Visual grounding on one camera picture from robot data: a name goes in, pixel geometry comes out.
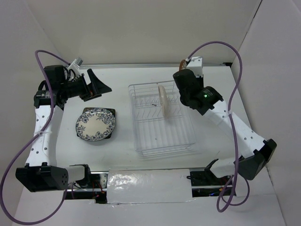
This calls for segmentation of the beige plate blue swirl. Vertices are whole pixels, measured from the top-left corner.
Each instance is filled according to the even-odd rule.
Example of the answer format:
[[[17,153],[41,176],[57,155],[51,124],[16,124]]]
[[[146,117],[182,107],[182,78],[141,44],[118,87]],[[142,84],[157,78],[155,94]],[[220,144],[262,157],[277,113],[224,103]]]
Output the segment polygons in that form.
[[[163,117],[168,119],[170,117],[169,102],[167,99],[167,94],[164,86],[158,85],[158,95],[159,95],[159,100],[162,108]]]

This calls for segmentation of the blue floral white plate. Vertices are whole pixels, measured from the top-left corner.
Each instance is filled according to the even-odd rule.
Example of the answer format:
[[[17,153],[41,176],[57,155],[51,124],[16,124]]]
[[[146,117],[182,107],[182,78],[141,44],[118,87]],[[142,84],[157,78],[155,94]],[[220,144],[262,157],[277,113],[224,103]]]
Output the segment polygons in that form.
[[[96,142],[109,139],[116,126],[116,110],[111,108],[86,107],[75,124],[79,138]]]

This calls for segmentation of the brown rim floral bowl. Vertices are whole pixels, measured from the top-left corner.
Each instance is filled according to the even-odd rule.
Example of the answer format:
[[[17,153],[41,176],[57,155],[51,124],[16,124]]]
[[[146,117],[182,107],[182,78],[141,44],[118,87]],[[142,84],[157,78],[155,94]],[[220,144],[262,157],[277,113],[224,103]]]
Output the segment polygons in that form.
[[[186,61],[186,59],[183,59],[183,60],[180,62],[180,65],[179,65],[179,71],[185,70],[185,69],[187,68],[187,64],[188,64],[188,62]]]

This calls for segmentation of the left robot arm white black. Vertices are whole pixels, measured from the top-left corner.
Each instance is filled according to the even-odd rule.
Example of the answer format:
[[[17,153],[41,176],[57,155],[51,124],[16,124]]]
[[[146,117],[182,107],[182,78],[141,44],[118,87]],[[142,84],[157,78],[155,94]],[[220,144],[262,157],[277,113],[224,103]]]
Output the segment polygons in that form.
[[[16,178],[30,192],[65,190],[76,182],[83,188],[93,182],[87,164],[75,164],[58,167],[56,160],[56,143],[63,118],[64,106],[69,98],[80,97],[88,101],[111,92],[112,89],[100,81],[92,69],[87,73],[71,79],[66,67],[51,65],[44,67],[46,79],[42,81],[34,95],[36,124],[34,141],[25,166],[16,169]]]

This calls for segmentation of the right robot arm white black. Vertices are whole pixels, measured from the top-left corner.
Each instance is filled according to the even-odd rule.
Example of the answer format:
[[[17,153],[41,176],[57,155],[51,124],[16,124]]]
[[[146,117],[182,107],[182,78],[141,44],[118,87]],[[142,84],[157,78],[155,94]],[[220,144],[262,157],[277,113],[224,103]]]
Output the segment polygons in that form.
[[[270,161],[277,144],[273,139],[264,139],[247,126],[213,87],[204,87],[203,79],[193,71],[184,69],[176,72],[173,79],[183,105],[197,110],[213,122],[224,134],[233,139],[235,156],[214,160],[205,173],[206,181],[217,184],[222,177],[238,173],[246,180],[253,180]]]

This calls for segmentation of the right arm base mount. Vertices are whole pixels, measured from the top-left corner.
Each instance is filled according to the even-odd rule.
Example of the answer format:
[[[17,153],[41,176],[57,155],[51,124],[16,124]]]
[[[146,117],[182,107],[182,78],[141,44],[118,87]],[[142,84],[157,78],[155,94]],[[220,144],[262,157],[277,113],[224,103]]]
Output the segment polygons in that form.
[[[190,171],[186,177],[191,183],[192,197],[219,196],[230,176],[217,178],[207,170]]]

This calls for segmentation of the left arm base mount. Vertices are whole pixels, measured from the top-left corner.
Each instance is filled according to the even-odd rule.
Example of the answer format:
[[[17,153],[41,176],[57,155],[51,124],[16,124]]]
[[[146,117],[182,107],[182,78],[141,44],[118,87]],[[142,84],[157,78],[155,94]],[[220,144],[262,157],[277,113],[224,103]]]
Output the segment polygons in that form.
[[[98,204],[107,203],[108,171],[95,171],[87,182],[72,182],[68,185],[66,200],[92,200]]]

